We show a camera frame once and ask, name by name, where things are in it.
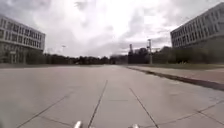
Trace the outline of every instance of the sky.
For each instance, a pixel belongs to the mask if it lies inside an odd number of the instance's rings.
[[[0,13],[46,34],[46,53],[125,54],[171,46],[170,31],[224,0],[0,0]]]

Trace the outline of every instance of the building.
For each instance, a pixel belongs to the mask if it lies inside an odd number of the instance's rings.
[[[45,34],[0,14],[0,63],[25,63],[27,53],[43,52]]]
[[[200,16],[173,30],[171,33],[174,48],[194,46],[213,39],[224,37],[224,3],[209,9]]]

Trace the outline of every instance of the paved plaza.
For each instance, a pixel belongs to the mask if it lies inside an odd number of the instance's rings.
[[[0,128],[224,128],[224,92],[120,66],[0,69]]]

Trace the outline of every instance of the window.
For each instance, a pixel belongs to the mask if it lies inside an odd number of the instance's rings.
[[[192,41],[192,36],[191,36],[191,34],[189,35],[189,37],[190,37],[190,41]]]
[[[201,18],[201,22],[202,22],[203,25],[205,25],[204,17]]]
[[[204,28],[205,36],[208,36],[208,30]]]
[[[198,27],[201,29],[201,20],[198,19]]]
[[[208,27],[208,34],[209,35],[213,35],[215,32],[214,32],[214,29],[213,29],[213,26],[209,26]]]
[[[214,28],[215,28],[215,32],[216,32],[216,33],[219,32],[219,30],[218,30],[218,28],[217,28],[216,25],[214,25]]]
[[[188,26],[186,27],[186,33],[188,33],[189,32],[189,29],[188,29]]]
[[[192,24],[192,31],[194,31],[195,30],[195,22],[193,22],[193,24]]]
[[[201,39],[201,31],[198,31],[198,38]]]
[[[201,37],[204,38],[204,33],[202,30],[201,30]]]
[[[30,33],[29,33],[29,37],[32,37],[32,31],[30,31]]]
[[[178,31],[178,35],[177,35],[178,37],[180,36],[180,31]],[[39,40],[41,40],[41,35],[39,35],[39,38],[38,38]]]
[[[29,30],[28,30],[28,29],[25,30],[25,35],[26,35],[26,36],[29,35]]]
[[[31,39],[29,39],[29,45],[32,46],[32,40]]]
[[[190,25],[190,32],[192,31],[192,25]]]
[[[2,39],[4,37],[4,30],[0,29],[0,39]]]
[[[0,28],[2,28],[3,27],[3,19],[1,19],[1,21],[0,21]]]
[[[208,14],[205,16],[205,21],[206,22],[210,22],[210,18],[209,18],[209,15]]]
[[[26,44],[26,37],[24,37],[23,39],[23,44]]]
[[[224,8],[220,8],[219,13],[220,13],[221,16],[224,16]]]
[[[19,27],[19,34],[22,33],[22,27]]]
[[[11,33],[9,32],[8,40],[11,40]]]
[[[22,36],[19,36],[18,42],[19,43],[22,43],[23,42],[23,37]]]
[[[191,34],[192,34],[192,40],[195,40],[194,33],[191,33]]]
[[[194,35],[195,35],[195,40],[197,40],[198,39],[197,32],[194,32]]]
[[[17,35],[16,34],[12,34],[12,41],[17,42]]]
[[[211,25],[210,27],[211,27],[212,34],[215,34],[215,29],[214,29],[213,25]]]
[[[211,13],[211,17],[212,17],[212,20],[215,20],[215,16],[213,12]]]
[[[182,37],[182,43],[185,44],[185,37]]]
[[[198,19],[196,20],[196,26],[197,26],[197,28],[199,28],[199,21],[198,21]]]
[[[26,38],[26,45],[29,45],[29,39]]]
[[[189,42],[189,37],[188,37],[188,35],[187,35],[187,42]]]
[[[219,12],[218,11],[215,11],[215,17],[216,17],[217,20],[219,19]]]
[[[8,32],[5,33],[5,40],[8,40]]]
[[[6,21],[3,20],[3,28],[6,28]]]
[[[187,33],[187,27],[184,27],[184,34]]]
[[[24,35],[24,28],[22,28],[22,30],[21,30],[21,34]]]
[[[16,32],[16,33],[18,33],[19,32],[19,26],[16,25],[16,24],[14,24],[13,25],[13,31]]]
[[[12,30],[12,23],[8,22],[7,29]]]
[[[180,45],[180,44],[181,44],[180,39],[178,39],[178,45]]]

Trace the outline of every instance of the street lamp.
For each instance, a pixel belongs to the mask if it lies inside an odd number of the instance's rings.
[[[149,45],[147,46],[147,49],[149,51],[149,57],[150,57],[150,64],[153,64],[152,62],[152,40],[148,39]]]
[[[62,47],[62,51],[61,52],[63,53],[64,52],[64,48],[66,48],[66,46],[62,45],[61,47]]]

